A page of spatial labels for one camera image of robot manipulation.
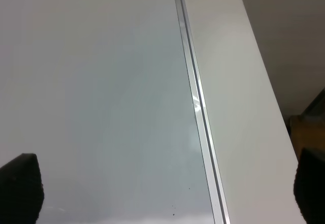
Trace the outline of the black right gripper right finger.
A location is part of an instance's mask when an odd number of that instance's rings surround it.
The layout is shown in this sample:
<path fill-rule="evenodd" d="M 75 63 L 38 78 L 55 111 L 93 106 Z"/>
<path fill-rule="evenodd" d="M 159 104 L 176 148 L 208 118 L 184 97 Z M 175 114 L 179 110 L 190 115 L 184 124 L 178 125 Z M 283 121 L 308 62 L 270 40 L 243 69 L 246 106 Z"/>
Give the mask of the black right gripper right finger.
<path fill-rule="evenodd" d="M 294 196 L 306 223 L 324 223 L 324 151 L 302 149 L 294 181 Z"/>

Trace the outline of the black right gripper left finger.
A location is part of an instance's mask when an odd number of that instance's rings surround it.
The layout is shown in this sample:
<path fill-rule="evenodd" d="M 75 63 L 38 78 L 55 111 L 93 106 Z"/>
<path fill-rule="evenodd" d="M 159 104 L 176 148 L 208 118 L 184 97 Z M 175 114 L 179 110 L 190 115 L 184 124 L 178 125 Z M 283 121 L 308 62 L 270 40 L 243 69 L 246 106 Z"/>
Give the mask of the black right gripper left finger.
<path fill-rule="evenodd" d="M 36 154 L 22 153 L 1 167 L 1 223 L 36 223 L 44 198 Z"/>

